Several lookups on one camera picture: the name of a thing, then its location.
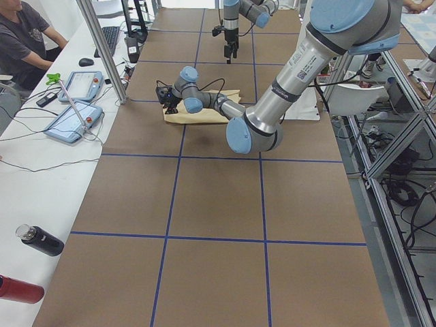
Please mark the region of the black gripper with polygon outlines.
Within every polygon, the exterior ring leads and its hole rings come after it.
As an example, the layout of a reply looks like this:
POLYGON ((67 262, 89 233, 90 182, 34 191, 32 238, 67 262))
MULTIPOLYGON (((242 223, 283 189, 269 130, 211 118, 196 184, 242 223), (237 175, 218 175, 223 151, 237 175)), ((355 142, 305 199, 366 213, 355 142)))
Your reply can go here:
POLYGON ((164 110, 164 114, 178 114, 177 106, 181 102, 181 99, 174 95, 167 97, 167 108, 164 110))
POLYGON ((224 46, 224 57, 226 58, 226 63, 231 64, 232 57, 237 58, 238 53, 238 29, 226 29, 224 46))

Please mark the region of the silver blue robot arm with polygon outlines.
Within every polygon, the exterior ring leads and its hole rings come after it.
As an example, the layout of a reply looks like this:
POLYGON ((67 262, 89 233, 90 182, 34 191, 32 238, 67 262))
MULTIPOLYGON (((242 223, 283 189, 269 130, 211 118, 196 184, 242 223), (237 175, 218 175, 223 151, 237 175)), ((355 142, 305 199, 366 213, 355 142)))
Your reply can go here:
POLYGON ((239 48, 239 16, 249 20, 257 27, 264 28, 270 17, 279 9, 279 1, 249 1, 224 0, 223 1, 223 32, 225 38, 224 57, 227 64, 237 57, 239 48))
POLYGON ((280 118, 332 58, 383 52, 398 44, 402 6, 402 1, 314 1, 305 38, 252 107, 199 90, 198 71, 191 66, 173 85, 156 88, 159 102, 168 109, 183 103, 190 114, 213 109, 226 117, 226 140, 235 153, 270 151, 283 138, 280 118))

